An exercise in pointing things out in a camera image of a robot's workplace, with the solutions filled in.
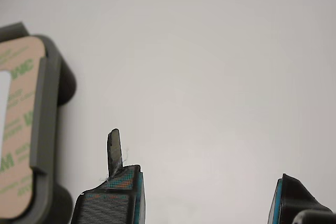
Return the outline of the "black gripper finger with scraper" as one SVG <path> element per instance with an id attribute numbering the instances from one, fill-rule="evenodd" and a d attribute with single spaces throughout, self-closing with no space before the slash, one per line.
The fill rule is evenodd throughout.
<path id="1" fill-rule="evenodd" d="M 145 223 L 144 179 L 140 165 L 124 166 L 118 129 L 107 139 L 108 177 L 77 198 L 71 223 Z"/>

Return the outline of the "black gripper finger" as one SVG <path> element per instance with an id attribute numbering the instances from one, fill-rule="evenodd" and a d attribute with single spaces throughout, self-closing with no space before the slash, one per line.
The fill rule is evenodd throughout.
<path id="1" fill-rule="evenodd" d="M 333 212 L 320 204 L 298 179 L 283 174 L 278 179 L 268 221 L 277 223 L 333 223 Z"/>

